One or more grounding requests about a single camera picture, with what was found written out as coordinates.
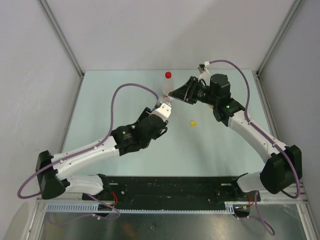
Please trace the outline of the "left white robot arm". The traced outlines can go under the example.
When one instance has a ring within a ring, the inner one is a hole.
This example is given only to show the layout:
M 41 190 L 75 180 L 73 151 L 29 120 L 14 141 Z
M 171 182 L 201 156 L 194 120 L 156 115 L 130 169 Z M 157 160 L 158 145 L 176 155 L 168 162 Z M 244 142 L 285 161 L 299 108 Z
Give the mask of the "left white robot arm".
M 108 137 L 76 150 L 52 155 L 43 151 L 38 155 L 36 172 L 40 195 L 44 200 L 54 199 L 63 193 L 82 193 L 105 200 L 111 188 L 104 174 L 76 175 L 91 164 L 109 158 L 138 152 L 166 133 L 172 108 L 163 103 L 151 110 L 144 109 L 135 123 L 119 126 Z

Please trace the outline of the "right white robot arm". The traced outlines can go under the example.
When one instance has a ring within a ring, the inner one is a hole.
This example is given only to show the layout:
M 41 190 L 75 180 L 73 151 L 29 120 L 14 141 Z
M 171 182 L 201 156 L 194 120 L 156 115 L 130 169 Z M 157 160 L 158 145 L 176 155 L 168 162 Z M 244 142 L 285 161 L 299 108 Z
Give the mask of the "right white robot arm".
M 191 105 L 198 101 L 211 105 L 215 119 L 238 133 L 263 160 L 262 171 L 234 179 L 230 194 L 235 200 L 242 201 L 251 191 L 267 190 L 277 194 L 294 183 L 299 184 L 303 175 L 301 150 L 296 145 L 287 146 L 260 129 L 245 108 L 231 97 L 230 89 L 224 74 L 212 75 L 209 85 L 192 76 L 168 95 Z

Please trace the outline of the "red cap water bottle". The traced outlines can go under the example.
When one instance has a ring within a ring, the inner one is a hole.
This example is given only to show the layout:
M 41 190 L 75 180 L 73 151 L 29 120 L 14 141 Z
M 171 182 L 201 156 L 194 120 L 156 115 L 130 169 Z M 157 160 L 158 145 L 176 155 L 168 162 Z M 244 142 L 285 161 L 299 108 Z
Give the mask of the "red cap water bottle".
M 163 82 L 163 89 L 162 89 L 162 96 L 167 98 L 169 93 L 174 90 L 174 80 L 172 78 L 172 73 L 167 71 L 164 74 L 164 82 Z

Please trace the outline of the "white cap clear bottle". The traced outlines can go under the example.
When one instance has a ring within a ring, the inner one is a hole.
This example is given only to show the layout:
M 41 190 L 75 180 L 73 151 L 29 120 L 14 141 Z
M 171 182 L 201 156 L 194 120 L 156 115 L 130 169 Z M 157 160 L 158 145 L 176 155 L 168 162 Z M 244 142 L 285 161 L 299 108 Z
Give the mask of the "white cap clear bottle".
M 162 96 L 160 97 L 157 101 L 156 101 L 156 104 L 155 106 L 150 110 L 151 112 L 155 111 L 157 108 L 159 108 L 162 104 L 166 104 L 168 105 L 169 107 L 172 107 L 172 104 L 173 104 L 173 98 L 170 97 L 170 96 Z

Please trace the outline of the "yellow bottle cap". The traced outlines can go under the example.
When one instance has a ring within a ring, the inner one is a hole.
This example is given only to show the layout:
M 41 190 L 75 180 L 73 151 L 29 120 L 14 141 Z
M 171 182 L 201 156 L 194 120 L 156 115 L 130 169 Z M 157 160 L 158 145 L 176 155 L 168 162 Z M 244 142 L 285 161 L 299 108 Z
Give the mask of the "yellow bottle cap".
M 191 121 L 191 122 L 190 122 L 190 126 L 191 126 L 191 127 L 195 127 L 196 125 L 197 125 L 197 123 L 196 123 L 195 121 Z

